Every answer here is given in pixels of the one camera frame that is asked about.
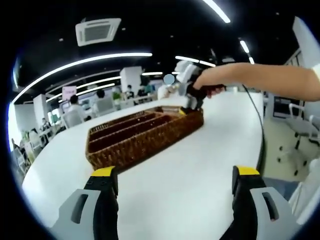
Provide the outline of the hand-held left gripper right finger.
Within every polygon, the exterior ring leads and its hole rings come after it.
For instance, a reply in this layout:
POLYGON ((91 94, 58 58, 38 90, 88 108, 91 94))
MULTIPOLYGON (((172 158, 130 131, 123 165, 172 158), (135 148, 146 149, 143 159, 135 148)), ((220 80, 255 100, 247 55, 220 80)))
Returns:
POLYGON ((222 240, 290 240, 301 229, 288 201, 252 167, 232 170, 233 221, 222 240))

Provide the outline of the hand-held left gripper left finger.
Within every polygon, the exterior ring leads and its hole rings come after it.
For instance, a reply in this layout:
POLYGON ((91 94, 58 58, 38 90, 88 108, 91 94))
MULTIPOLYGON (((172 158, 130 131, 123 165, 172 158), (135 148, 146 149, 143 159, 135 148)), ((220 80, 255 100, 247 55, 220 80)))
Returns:
POLYGON ((57 240, 117 240, 118 193, 117 168, 95 170, 60 206, 52 234, 57 240))

